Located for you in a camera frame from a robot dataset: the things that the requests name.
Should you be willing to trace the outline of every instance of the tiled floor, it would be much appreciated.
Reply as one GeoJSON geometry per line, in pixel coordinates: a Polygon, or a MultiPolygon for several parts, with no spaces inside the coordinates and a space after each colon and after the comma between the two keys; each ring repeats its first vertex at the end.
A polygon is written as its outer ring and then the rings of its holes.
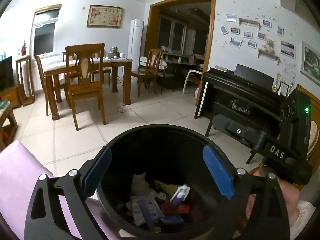
{"type": "MultiPolygon", "coordinates": [[[[60,119],[53,121],[45,114],[44,94],[37,95],[32,105],[17,108],[14,115],[19,129],[16,138],[48,168],[55,176],[64,176],[69,170],[79,169],[82,164],[94,158],[103,145],[120,133],[146,124],[166,123],[187,127],[201,134],[205,133],[209,120],[205,117],[194,119],[196,107],[193,105],[194,87],[189,87],[186,94],[181,90],[172,92],[164,89],[163,94],[154,94],[141,89],[137,97],[137,84],[132,84],[132,104],[122,106],[122,86],[112,93],[104,88],[104,107],[107,124],[103,125],[96,98],[76,101],[77,120],[80,131],[76,131],[71,110],[62,94],[62,103],[58,103],[60,119]]],[[[228,156],[235,167],[247,171],[256,167],[261,156],[256,156],[250,165],[245,161],[250,150],[236,140],[211,130],[209,138],[228,156]]]]}

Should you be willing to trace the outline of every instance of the framed painting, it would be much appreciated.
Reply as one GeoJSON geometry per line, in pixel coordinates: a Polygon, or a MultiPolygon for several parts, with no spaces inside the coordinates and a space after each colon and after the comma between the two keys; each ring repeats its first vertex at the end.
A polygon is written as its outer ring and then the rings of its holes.
{"type": "Polygon", "coordinates": [[[320,86],[320,53],[302,42],[301,73],[320,86]]]}
{"type": "Polygon", "coordinates": [[[111,27],[120,28],[121,7],[90,5],[87,27],[111,27]]]}

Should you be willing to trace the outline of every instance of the white standing air conditioner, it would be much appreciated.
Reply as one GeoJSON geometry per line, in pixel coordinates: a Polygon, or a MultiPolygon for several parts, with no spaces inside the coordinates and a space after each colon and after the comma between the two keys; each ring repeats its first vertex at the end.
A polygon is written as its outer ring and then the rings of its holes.
{"type": "MultiPolygon", "coordinates": [[[[132,20],[130,25],[130,34],[129,34],[129,46],[128,46],[128,55],[127,58],[132,59],[132,70],[139,69],[140,61],[140,47],[143,31],[143,21],[142,20],[132,20]]],[[[132,83],[137,82],[137,78],[132,77],[132,83]]]]}

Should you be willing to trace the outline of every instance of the black trash can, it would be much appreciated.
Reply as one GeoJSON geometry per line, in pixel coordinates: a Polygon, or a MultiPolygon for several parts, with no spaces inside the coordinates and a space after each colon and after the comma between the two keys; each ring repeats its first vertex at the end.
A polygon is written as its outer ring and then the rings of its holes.
{"type": "Polygon", "coordinates": [[[210,231],[215,210],[225,200],[203,161],[202,151],[211,146],[227,170],[234,166],[223,151],[207,137],[190,129],[174,125],[145,125],[128,130],[114,138],[108,147],[112,162],[101,180],[97,192],[108,216],[125,231],[146,240],[187,240],[210,231]],[[132,177],[146,172],[148,182],[156,179],[166,184],[188,184],[186,203],[190,213],[183,225],[162,228],[160,233],[137,227],[133,218],[119,203],[130,200],[132,177]]]}

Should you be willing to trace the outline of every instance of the silver screw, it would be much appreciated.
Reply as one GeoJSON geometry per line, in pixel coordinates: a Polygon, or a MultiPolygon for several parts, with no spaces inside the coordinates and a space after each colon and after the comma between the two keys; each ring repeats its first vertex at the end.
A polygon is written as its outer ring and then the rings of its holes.
{"type": "Polygon", "coordinates": [[[238,173],[239,175],[244,175],[244,174],[246,174],[246,171],[245,171],[245,169],[243,169],[243,168],[239,168],[239,169],[237,169],[237,173],[238,173]]]}
{"type": "Polygon", "coordinates": [[[272,172],[270,172],[270,173],[268,174],[268,177],[269,177],[270,179],[275,179],[275,178],[276,178],[275,174],[272,173],[272,172]]]}
{"type": "Polygon", "coordinates": [[[46,174],[41,174],[41,175],[39,176],[39,180],[44,180],[46,177],[47,177],[46,174]]]}
{"type": "Polygon", "coordinates": [[[76,176],[77,173],[78,173],[77,170],[71,170],[71,171],[69,171],[69,175],[70,175],[70,176],[76,176]]]}

